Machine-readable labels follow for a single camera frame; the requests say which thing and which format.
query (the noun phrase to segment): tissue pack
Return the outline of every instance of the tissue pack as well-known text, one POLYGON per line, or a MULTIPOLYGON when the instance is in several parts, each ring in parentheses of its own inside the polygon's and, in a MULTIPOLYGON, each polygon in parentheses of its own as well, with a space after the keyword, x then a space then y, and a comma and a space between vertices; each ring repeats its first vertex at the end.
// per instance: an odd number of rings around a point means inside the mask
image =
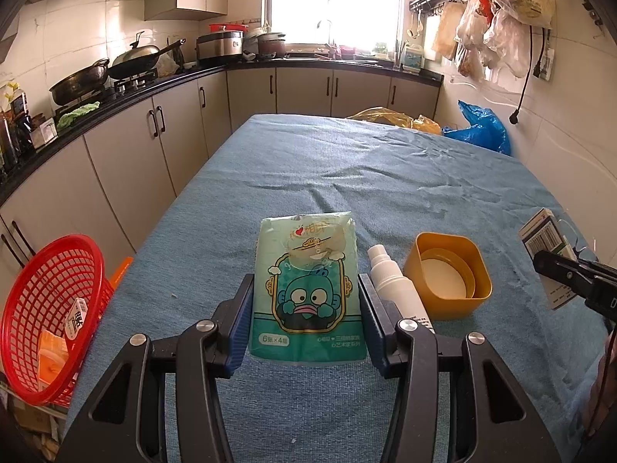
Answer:
POLYGON ((351 213, 261 222, 249 350, 291 363, 365 358, 351 213))

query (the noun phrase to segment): white spray bottle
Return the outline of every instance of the white spray bottle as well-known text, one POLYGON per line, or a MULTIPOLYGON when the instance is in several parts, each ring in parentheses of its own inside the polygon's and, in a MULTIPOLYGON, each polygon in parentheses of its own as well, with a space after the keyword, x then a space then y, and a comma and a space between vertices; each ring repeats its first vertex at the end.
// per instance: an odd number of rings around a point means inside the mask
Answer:
POLYGON ((386 248, 374 245, 368 249, 368 258, 371 261, 371 280, 379 297, 394 302, 403 318, 412 318, 434 334, 416 287, 403 276, 396 261, 388 256, 386 248))

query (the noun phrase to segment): power cord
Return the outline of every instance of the power cord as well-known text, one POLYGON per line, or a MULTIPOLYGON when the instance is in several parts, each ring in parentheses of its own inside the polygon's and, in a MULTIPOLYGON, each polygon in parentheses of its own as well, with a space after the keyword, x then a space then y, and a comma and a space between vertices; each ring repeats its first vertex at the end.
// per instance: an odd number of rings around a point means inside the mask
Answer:
POLYGON ((525 78, 525 85, 523 86, 523 91, 521 92, 521 100, 518 103, 518 107, 514 110, 514 113, 510 115, 510 123, 512 125, 516 125, 518 123, 518 114, 521 112, 521 106, 523 105, 523 97, 525 96, 525 90, 527 89, 527 82, 529 81, 529 76, 531 74, 531 63, 534 60, 534 34, 533 28, 529 27, 529 71, 527 72, 527 78, 525 78))
POLYGON ((598 411, 600 410, 600 403, 602 402, 602 396, 604 395, 604 390, 607 385, 607 378, 609 377, 609 363, 611 357, 613 355, 613 346, 615 345, 615 338, 617 337, 617 326, 613 328, 613 333, 611 334, 611 339, 609 341, 609 347, 607 348, 607 354, 604 359, 604 371, 602 373, 602 382, 600 383, 600 391, 598 392, 598 401, 595 404, 593 409, 593 414, 591 415, 591 419, 589 420, 589 426, 585 433, 581 437, 581 447, 579 447, 576 456, 579 455, 583 446, 590 438, 591 431, 593 430, 593 422, 595 421, 596 416, 598 416, 598 411))

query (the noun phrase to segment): green cloth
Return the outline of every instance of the green cloth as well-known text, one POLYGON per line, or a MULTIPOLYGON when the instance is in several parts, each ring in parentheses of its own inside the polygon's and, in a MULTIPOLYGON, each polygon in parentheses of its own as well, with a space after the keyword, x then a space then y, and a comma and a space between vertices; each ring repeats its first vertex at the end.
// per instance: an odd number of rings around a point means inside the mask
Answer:
POLYGON ((76 110, 71 111, 70 113, 65 113, 58 120, 57 130, 61 131, 70 126, 75 120, 83 115, 88 114, 91 111, 97 110, 101 105, 100 102, 93 102, 92 104, 84 104, 84 106, 77 108, 76 110))

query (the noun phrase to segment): frying pan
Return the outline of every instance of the frying pan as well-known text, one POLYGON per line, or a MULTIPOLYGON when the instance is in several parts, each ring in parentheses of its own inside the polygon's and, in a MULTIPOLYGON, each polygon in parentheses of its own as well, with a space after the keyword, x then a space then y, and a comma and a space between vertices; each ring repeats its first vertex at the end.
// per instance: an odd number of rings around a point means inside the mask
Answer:
POLYGON ((60 80, 49 89, 51 97, 58 106, 64 106, 78 97, 92 92, 107 81, 109 59, 101 59, 92 66, 80 69, 77 73, 60 80))
POLYGON ((159 50, 153 54, 142 55, 141 57, 135 57, 120 64, 114 64, 109 68, 109 76, 116 80, 123 80, 134 76, 136 74, 145 73, 156 66, 158 58, 173 49, 177 49, 180 45, 184 45, 186 39, 178 40, 171 45, 166 46, 164 49, 159 50))

